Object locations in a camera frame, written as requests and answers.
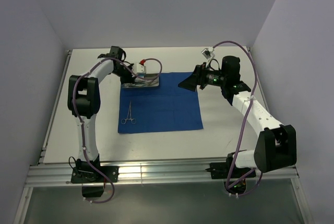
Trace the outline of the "metal instrument tray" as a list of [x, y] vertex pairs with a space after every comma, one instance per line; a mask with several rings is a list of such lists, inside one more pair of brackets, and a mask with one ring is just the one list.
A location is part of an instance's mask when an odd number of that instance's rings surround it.
[[135, 88], [153, 88], [159, 86], [158, 74], [145, 74], [145, 77], [135, 77], [134, 84], [121, 84], [123, 89], [135, 89]]

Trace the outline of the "blue surgical drape cloth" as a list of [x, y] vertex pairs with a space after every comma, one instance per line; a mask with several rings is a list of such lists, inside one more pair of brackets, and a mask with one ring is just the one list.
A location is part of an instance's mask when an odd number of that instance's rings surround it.
[[[194, 131], [203, 129], [198, 93], [178, 87], [190, 72], [163, 73], [152, 88], [121, 88], [118, 133]], [[136, 123], [121, 122], [131, 107]]]

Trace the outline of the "steel needle holder forceps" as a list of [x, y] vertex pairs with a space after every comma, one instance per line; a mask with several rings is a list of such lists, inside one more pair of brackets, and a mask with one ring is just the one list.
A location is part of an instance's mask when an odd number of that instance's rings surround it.
[[131, 122], [132, 124], [136, 124], [136, 119], [133, 118], [132, 116], [132, 101], [129, 102], [129, 106], [128, 106], [128, 111], [127, 111], [127, 115], [125, 118], [121, 119], [121, 124], [125, 125], [126, 123]]

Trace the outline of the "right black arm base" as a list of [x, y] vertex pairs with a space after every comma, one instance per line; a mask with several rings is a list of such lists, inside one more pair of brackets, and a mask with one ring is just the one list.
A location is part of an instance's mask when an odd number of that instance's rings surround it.
[[[206, 169], [207, 172], [210, 173], [211, 178], [214, 179], [227, 179], [230, 166], [232, 164], [233, 157], [228, 156], [224, 162], [212, 162], [209, 164], [209, 168]], [[231, 178], [232, 179], [239, 179], [243, 175], [250, 172], [251, 168], [237, 168], [234, 166]]]

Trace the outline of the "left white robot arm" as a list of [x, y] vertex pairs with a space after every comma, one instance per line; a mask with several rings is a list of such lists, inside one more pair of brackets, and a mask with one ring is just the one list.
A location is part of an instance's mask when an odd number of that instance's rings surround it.
[[100, 54], [97, 62], [85, 73], [69, 78], [67, 106], [75, 117], [79, 136], [79, 154], [72, 167], [72, 183], [106, 179], [96, 143], [96, 116], [101, 106], [99, 84], [110, 74], [118, 76], [121, 83], [134, 83], [133, 64], [126, 64], [125, 59], [126, 52], [112, 46], [109, 53]]

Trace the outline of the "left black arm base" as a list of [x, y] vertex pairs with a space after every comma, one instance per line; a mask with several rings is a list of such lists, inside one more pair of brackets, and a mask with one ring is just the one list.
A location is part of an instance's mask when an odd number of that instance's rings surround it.
[[[98, 169], [113, 183], [118, 180], [118, 166], [102, 166]], [[71, 175], [71, 184], [81, 184], [81, 193], [85, 198], [99, 198], [104, 193], [105, 186], [109, 181], [90, 167], [84, 164], [80, 168], [74, 168]]]

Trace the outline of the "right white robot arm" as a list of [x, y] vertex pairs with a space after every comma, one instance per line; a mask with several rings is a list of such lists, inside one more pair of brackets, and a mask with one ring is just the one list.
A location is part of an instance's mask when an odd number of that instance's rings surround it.
[[220, 87], [223, 97], [246, 118], [258, 137], [255, 149], [229, 154], [227, 164], [230, 168], [259, 169], [266, 173], [296, 164], [295, 128], [276, 120], [241, 81], [238, 57], [225, 56], [220, 70], [210, 70], [205, 64], [196, 65], [193, 73], [178, 87], [196, 91], [207, 85]]

